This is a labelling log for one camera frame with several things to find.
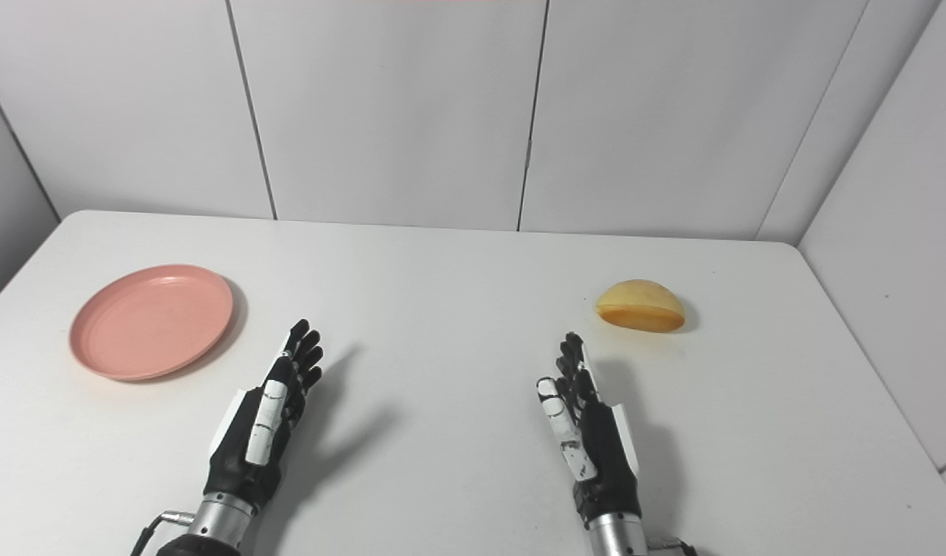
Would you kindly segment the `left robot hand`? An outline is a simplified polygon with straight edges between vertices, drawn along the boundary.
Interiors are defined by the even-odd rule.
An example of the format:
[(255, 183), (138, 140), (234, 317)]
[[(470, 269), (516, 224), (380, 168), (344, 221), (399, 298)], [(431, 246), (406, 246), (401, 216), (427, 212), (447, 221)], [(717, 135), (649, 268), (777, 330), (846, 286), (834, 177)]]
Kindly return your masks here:
[(203, 493), (230, 495), (263, 510), (282, 481), (281, 459), (322, 377), (320, 331), (297, 321), (262, 383), (241, 392), (210, 456)]

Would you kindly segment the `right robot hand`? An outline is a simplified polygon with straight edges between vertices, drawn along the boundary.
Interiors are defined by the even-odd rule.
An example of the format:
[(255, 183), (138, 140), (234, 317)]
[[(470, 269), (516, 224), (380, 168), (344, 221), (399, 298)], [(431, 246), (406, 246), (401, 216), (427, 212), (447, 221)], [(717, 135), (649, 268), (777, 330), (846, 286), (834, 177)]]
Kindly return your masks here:
[(536, 393), (574, 479), (576, 513), (586, 524), (604, 514), (640, 518), (636, 457), (621, 430), (623, 408), (601, 398), (578, 334), (568, 332), (558, 348), (558, 375), (537, 380)]

